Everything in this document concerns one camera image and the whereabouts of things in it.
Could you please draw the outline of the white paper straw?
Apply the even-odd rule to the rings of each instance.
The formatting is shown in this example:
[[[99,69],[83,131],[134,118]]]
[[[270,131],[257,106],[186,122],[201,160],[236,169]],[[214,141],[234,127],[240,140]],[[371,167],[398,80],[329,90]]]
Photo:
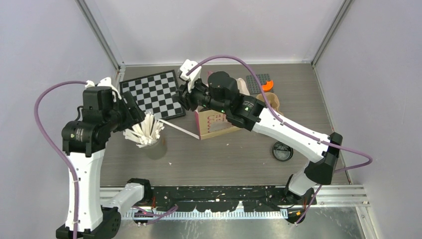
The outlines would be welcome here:
[[[170,123],[170,122],[168,122],[168,121],[166,121],[166,120],[163,120],[163,119],[158,119],[158,121],[159,121],[159,122],[162,122],[163,124],[166,124],[166,125],[168,125],[168,126],[170,126],[170,127],[173,127],[173,128],[175,128],[175,129],[177,129],[177,130],[179,130],[179,131],[183,132],[183,133],[186,133],[186,134],[188,134],[188,135],[190,135],[190,136],[192,136],[192,137],[194,137],[194,138],[196,138],[196,139],[200,139],[200,137],[199,137],[198,135],[196,135],[196,134],[194,134],[194,133],[192,133],[192,132],[190,132],[190,131],[188,131],[188,130],[186,130],[186,129],[182,128],[182,127],[179,127],[179,126],[177,126],[177,125],[175,125],[175,124],[172,124],[172,123]]]

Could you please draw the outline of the paper cakes gift bag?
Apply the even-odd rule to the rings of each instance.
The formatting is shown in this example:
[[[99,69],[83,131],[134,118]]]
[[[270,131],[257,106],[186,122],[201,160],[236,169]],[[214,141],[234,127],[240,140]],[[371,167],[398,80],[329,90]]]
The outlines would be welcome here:
[[[237,94],[250,95],[242,78],[232,78],[224,71],[209,72],[205,84],[209,88],[209,107],[198,106],[194,111],[200,140],[238,131],[227,119],[224,111],[225,99],[235,100]]]

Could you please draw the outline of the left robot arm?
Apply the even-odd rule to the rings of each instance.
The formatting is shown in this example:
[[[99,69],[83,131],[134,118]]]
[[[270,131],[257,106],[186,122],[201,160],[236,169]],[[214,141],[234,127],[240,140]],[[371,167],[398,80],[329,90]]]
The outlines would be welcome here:
[[[149,180],[131,178],[123,190],[100,203],[101,165],[111,134],[144,119],[145,113],[129,91],[119,95],[107,86],[83,91],[82,119],[70,121],[62,129],[62,149],[79,183],[79,206],[74,208],[71,196],[67,220],[56,230],[56,238],[71,239],[76,232],[82,239],[112,239],[121,226],[122,215],[137,203],[147,206],[152,202]]]

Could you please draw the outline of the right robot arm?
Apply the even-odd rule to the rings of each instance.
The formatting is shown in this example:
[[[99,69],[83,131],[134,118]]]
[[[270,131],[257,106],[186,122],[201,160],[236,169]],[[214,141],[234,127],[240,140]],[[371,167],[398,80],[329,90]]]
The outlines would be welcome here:
[[[341,145],[340,134],[317,133],[288,120],[263,101],[242,94],[237,81],[224,71],[209,75],[207,85],[194,74],[181,72],[179,77],[184,84],[172,97],[186,110],[194,111],[201,106],[223,113],[233,126],[274,138],[309,160],[304,169],[289,177],[283,192],[288,203],[297,204],[316,184],[331,184],[339,149],[322,141],[328,139],[334,145]]]

